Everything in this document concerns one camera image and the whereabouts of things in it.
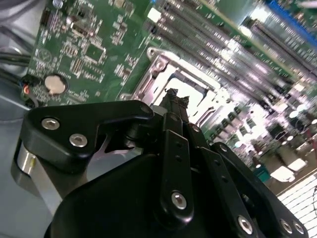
black cable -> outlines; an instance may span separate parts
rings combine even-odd
[[[1,10],[7,10],[10,8],[13,8],[15,6],[18,6],[24,2],[26,2],[27,0],[0,0],[0,9]]]
[[[20,80],[19,77],[15,76],[12,73],[7,72],[6,70],[0,68],[0,77],[3,79],[6,79],[7,81],[10,81],[11,83],[18,85],[18,82]]]
[[[20,36],[15,34],[13,31],[11,31],[9,28],[6,26],[0,26],[0,32],[7,37],[11,38],[15,43],[17,43],[21,48],[26,50],[27,52],[32,52],[33,51],[33,46],[22,39]]]
[[[22,67],[27,67],[29,65],[28,62],[14,61],[14,60],[8,60],[8,59],[0,59],[0,63],[5,63],[5,64],[9,64],[9,65],[16,65],[16,66],[22,66]]]
[[[12,53],[6,53],[6,52],[0,52],[0,58],[9,58],[9,59],[13,59],[13,60],[24,60],[24,61],[31,60],[30,56],[12,54]]]
[[[14,14],[0,18],[0,26],[10,24],[14,22],[16,19],[18,19],[23,14],[27,13],[29,10],[34,8],[41,0],[31,0],[26,4],[23,8],[21,8],[19,11],[15,12]]]

capacitor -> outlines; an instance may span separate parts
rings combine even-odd
[[[249,126],[252,132],[255,132],[257,130],[257,125],[252,119],[247,120],[247,125]]]
[[[315,117],[313,114],[310,113],[304,113],[306,118],[312,122],[312,125],[315,125],[317,123],[317,117]]]
[[[243,144],[236,134],[231,137],[230,141],[236,148],[240,148]]]
[[[229,113],[228,118],[229,118],[230,124],[232,124],[235,127],[242,124],[240,119],[233,112]]]
[[[250,140],[252,138],[251,134],[247,131],[247,129],[242,126],[239,131],[241,132],[241,134],[243,135],[243,138],[246,140]]]
[[[257,152],[258,155],[262,155],[263,154],[263,150],[261,148],[261,146],[257,143],[252,143],[254,150]]]
[[[62,94],[67,89],[66,80],[57,74],[47,76],[44,80],[44,84],[51,95]]]
[[[254,157],[254,156],[252,156],[252,161],[253,161],[253,164],[256,166],[257,169],[262,166],[262,164],[260,163],[260,161],[259,161],[256,157]]]
[[[229,133],[233,133],[235,128],[229,123],[228,119],[223,119],[221,122],[223,128]]]
[[[304,123],[298,118],[289,119],[288,121],[295,129],[299,130],[300,132],[305,130]]]

